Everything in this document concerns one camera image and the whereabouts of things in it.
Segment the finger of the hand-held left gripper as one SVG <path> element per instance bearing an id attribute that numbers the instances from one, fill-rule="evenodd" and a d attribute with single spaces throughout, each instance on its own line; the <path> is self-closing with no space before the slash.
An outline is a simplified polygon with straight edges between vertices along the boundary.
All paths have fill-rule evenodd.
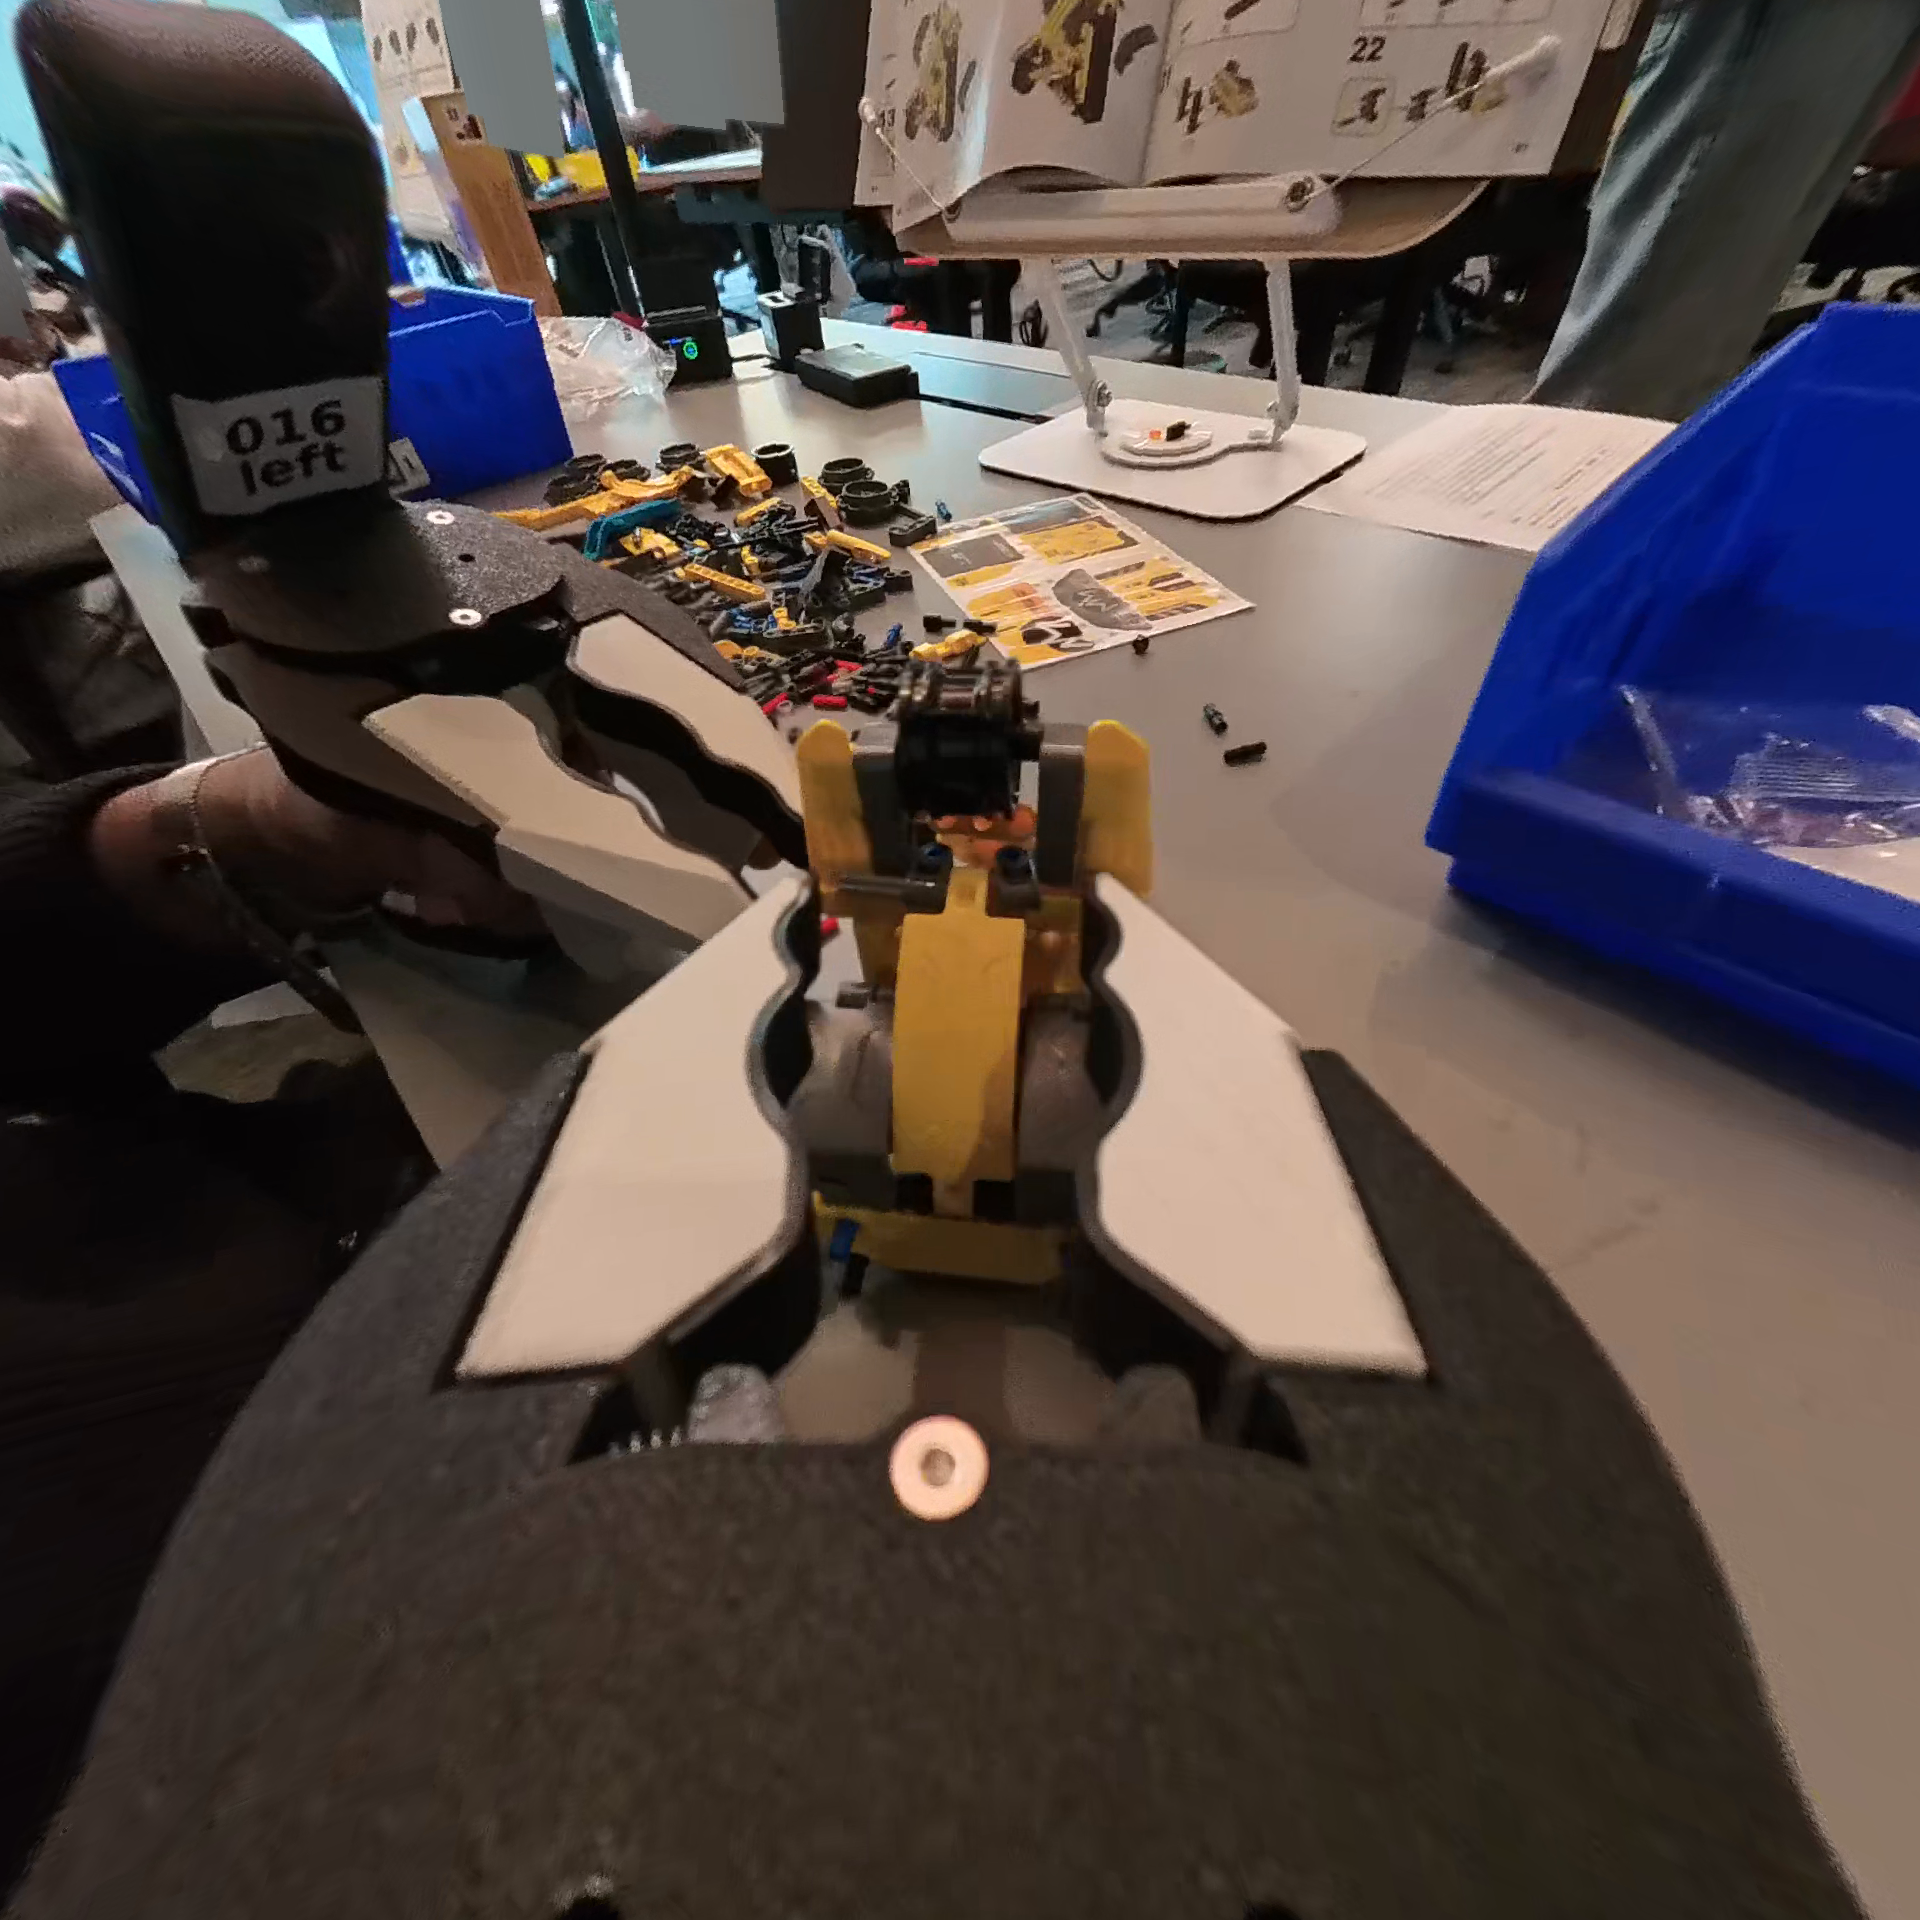
<path id="1" fill-rule="evenodd" d="M 751 909 L 737 874 L 631 792 L 566 769 L 501 699 L 416 695 L 372 711 L 364 730 L 492 827 L 501 876 L 598 980 L 652 980 Z"/>
<path id="2" fill-rule="evenodd" d="M 733 873 L 807 869 L 796 751 L 720 669 L 634 619 L 598 619 L 573 637 L 555 692 L 593 767 L 671 843 Z"/>

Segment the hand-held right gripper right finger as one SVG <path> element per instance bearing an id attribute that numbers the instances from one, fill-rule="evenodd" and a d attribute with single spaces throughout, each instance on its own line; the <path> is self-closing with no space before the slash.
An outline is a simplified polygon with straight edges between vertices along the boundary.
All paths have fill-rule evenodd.
<path id="1" fill-rule="evenodd" d="M 1084 911 L 1077 1227 L 1094 1357 L 1181 1380 L 1201 1434 L 1292 1448 L 1284 1385 L 1429 1385 L 1295 1028 L 1119 876 Z"/>

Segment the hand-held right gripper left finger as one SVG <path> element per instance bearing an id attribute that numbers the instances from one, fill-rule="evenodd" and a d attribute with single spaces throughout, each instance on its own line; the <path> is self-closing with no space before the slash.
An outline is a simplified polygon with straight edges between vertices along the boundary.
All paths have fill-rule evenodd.
<path id="1" fill-rule="evenodd" d="M 819 1320 L 804 1150 L 819 897 L 777 881 L 582 1050 L 564 1117 L 453 1366 L 461 1387 L 608 1380 L 684 1428 L 745 1296 L 790 1346 Z"/>

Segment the yellow toy brick vehicle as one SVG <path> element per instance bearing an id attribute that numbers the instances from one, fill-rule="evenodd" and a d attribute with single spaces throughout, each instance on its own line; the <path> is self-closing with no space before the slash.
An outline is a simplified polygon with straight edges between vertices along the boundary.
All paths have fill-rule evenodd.
<path id="1" fill-rule="evenodd" d="M 796 744 L 820 924 L 856 957 L 788 1107 L 829 1261 L 848 1288 L 1059 1285 L 1104 1104 L 1094 887 L 1152 891 L 1149 746 L 1047 722 L 1002 658 L 913 655 L 856 695 Z"/>

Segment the person's left forearm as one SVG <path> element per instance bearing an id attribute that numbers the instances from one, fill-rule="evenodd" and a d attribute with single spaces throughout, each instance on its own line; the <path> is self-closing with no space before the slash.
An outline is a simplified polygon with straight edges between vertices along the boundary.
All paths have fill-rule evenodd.
<path id="1" fill-rule="evenodd" d="M 7 1109 L 145 1075 L 210 1011 L 212 976 L 110 891 L 91 844 L 100 811 L 160 772 L 153 764 L 5 782 Z"/>

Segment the person's left hand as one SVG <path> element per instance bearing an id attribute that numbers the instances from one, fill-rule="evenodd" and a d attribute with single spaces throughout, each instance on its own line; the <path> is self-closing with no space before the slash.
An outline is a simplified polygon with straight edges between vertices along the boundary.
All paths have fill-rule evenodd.
<path id="1" fill-rule="evenodd" d="M 91 846 L 108 888 L 181 948 L 239 948 L 214 912 L 166 871 L 171 840 L 163 782 L 110 801 Z M 303 792 L 273 753 L 214 769 L 203 791 L 206 840 L 229 874 L 265 911 L 276 903 L 305 924 L 332 923 L 385 903 L 443 931 L 535 940 L 535 901 L 445 835 L 331 808 Z"/>

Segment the pile of toy brick pieces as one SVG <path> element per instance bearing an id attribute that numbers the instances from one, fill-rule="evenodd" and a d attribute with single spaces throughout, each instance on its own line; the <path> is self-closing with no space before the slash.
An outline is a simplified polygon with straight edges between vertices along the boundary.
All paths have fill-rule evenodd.
<path id="1" fill-rule="evenodd" d="M 994 660 L 993 620 L 907 611 L 908 556 L 944 522 L 861 459 L 804 475 L 788 444 L 672 444 L 659 468 L 581 455 L 495 517 L 691 614 L 775 722 L 883 714 L 913 663 Z"/>

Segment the blue plastic storage bin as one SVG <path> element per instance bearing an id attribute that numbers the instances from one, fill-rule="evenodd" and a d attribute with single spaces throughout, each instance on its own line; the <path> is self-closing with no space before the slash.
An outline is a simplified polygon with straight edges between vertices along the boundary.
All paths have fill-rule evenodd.
<path id="1" fill-rule="evenodd" d="M 1459 895 L 1917 1089 L 1917 840 L 1656 818 L 1624 686 L 1919 713 L 1915 306 L 1827 306 L 1553 539 L 1426 840 Z"/>
<path id="2" fill-rule="evenodd" d="M 261 513 L 372 478 L 372 380 L 193 401 L 206 510 Z M 530 300 L 443 287 L 391 300 L 386 485 L 449 499 L 566 465 L 573 444 Z"/>

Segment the crumpled clear plastic bag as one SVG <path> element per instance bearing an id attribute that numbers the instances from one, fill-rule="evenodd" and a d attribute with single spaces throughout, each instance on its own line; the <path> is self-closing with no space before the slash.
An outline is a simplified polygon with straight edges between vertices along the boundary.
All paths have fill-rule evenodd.
<path id="1" fill-rule="evenodd" d="M 628 405 L 661 405 L 674 356 L 644 327 L 612 317 L 538 317 L 540 349 L 575 439 Z"/>

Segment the black charger with green light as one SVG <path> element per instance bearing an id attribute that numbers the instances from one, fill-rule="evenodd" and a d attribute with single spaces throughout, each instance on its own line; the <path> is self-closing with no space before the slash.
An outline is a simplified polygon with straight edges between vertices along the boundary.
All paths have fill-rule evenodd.
<path id="1" fill-rule="evenodd" d="M 659 352 L 667 389 L 691 390 L 734 380 L 728 325 L 716 305 L 651 306 L 641 331 Z"/>

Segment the black power adapter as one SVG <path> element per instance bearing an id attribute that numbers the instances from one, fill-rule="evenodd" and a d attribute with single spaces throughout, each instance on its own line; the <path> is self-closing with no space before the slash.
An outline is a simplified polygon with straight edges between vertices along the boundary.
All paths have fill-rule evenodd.
<path id="1" fill-rule="evenodd" d="M 804 349 L 790 372 L 804 390 L 858 413 L 923 399 L 911 362 L 856 344 Z"/>

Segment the brown cardboard box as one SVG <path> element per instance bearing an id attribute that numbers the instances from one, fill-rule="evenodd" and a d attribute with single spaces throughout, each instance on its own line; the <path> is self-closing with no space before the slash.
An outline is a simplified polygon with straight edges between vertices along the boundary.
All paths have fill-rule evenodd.
<path id="1" fill-rule="evenodd" d="M 458 231 L 478 248 L 489 287 L 525 300 L 542 320 L 564 314 L 561 292 L 508 152 L 489 138 L 462 91 L 418 101 L 451 193 Z"/>

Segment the yellow sticker sheet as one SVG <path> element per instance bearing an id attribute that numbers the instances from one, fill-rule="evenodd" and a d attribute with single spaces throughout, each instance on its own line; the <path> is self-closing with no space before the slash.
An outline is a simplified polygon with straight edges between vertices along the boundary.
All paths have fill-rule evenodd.
<path id="1" fill-rule="evenodd" d="M 941 522 L 911 559 L 966 624 L 1022 671 L 1135 653 L 1248 614 L 1254 602 L 1093 495 Z"/>

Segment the black pole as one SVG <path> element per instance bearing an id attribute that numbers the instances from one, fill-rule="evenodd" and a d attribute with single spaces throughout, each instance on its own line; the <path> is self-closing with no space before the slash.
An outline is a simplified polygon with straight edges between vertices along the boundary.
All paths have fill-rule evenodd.
<path id="1" fill-rule="evenodd" d="M 651 254 L 651 231 L 636 185 L 628 142 L 614 109 L 612 84 L 603 60 L 589 2 L 558 2 L 563 32 L 579 91 L 589 116 L 593 151 L 600 159 L 606 202 L 619 236 L 620 277 L 626 292 L 624 312 L 648 317 L 642 267 Z"/>

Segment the white book stand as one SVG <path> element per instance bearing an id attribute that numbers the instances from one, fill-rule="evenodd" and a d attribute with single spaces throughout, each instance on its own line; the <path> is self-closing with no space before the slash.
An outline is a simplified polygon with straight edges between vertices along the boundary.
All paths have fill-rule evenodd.
<path id="1" fill-rule="evenodd" d="M 1367 453 L 1361 435 L 1302 425 L 1292 267 L 1408 252 L 1451 226 L 1485 189 L 1485 179 L 1335 180 L 1316 172 L 1141 189 L 989 183 L 919 215 L 898 236 L 933 243 L 944 261 L 1017 261 L 1034 279 L 1074 387 L 1071 410 L 986 446 L 983 470 L 1170 517 L 1245 522 L 1302 499 Z M 1263 413 L 1119 396 L 1069 318 L 1059 277 L 1069 256 L 1096 252 L 1256 262 L 1275 378 Z"/>

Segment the person's torso in dark sweater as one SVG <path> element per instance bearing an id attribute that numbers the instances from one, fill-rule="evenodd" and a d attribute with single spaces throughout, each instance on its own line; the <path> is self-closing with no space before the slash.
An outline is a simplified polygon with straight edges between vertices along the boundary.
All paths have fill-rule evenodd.
<path id="1" fill-rule="evenodd" d="M 303 1062 L 261 1101 L 155 1067 L 5 1097 L 5 1892 L 82 1765 L 209 1460 L 428 1177 L 370 1058 Z"/>

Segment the printed paper sheet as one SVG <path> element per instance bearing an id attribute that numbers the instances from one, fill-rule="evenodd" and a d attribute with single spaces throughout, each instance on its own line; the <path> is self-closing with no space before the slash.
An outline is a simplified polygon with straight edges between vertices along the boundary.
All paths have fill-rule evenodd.
<path id="1" fill-rule="evenodd" d="M 1666 420 L 1531 402 L 1447 406 L 1302 509 L 1536 556 L 1672 433 Z"/>

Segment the open instruction booklet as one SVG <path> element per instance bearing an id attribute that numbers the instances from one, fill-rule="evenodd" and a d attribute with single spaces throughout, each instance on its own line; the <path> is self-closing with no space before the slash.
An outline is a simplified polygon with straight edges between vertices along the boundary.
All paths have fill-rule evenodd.
<path id="1" fill-rule="evenodd" d="M 993 185 L 1539 179 L 1633 10 L 876 4 L 855 202 L 911 226 Z"/>

